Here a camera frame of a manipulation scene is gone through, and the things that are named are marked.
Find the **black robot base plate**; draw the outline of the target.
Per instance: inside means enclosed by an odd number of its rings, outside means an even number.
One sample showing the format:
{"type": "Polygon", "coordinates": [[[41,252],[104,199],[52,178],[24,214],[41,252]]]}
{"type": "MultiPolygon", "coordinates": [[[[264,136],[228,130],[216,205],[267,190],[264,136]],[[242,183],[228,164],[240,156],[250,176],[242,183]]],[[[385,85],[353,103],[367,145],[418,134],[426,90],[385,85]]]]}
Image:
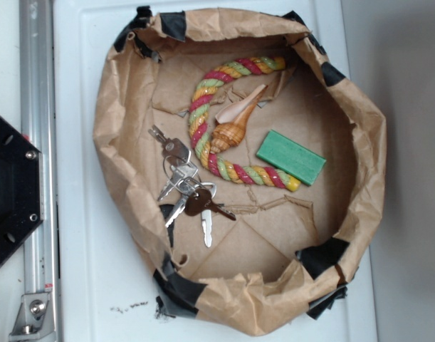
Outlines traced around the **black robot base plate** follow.
{"type": "Polygon", "coordinates": [[[0,268],[43,221],[41,157],[0,116],[0,268]]]}

